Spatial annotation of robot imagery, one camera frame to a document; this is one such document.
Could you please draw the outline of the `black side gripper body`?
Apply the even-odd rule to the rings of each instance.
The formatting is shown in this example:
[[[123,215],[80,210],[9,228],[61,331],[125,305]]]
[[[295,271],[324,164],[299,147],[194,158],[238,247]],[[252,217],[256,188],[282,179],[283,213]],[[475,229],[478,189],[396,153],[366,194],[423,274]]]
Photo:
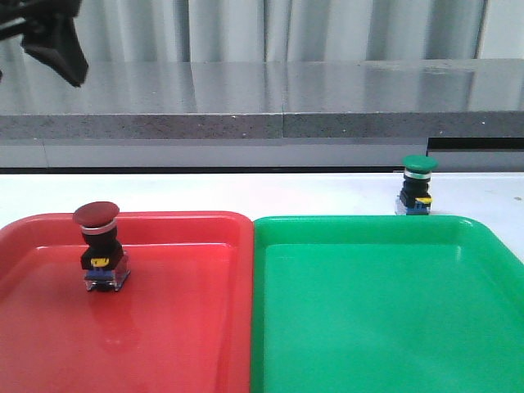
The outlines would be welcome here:
[[[82,2],[76,1],[1,1],[1,40],[20,34],[40,33],[55,17],[74,18]]]

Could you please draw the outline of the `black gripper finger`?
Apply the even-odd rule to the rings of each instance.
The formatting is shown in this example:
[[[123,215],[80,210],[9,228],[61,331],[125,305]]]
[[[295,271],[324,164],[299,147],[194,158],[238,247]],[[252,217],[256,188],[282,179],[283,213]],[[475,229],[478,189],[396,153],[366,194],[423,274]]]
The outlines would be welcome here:
[[[72,17],[45,15],[27,19],[21,46],[37,61],[52,68],[70,85],[80,87],[88,63],[80,47]]]

